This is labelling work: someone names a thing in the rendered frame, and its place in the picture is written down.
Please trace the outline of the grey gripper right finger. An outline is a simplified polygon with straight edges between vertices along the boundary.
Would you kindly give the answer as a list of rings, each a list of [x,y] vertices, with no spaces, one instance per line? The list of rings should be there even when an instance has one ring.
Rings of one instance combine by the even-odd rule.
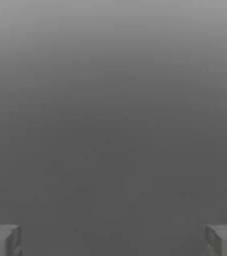
[[[205,226],[205,255],[227,256],[227,224]]]

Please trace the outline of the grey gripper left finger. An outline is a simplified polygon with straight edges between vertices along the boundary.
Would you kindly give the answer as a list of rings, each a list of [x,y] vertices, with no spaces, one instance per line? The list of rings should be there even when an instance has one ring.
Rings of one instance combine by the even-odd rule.
[[[0,256],[23,256],[20,225],[0,224]]]

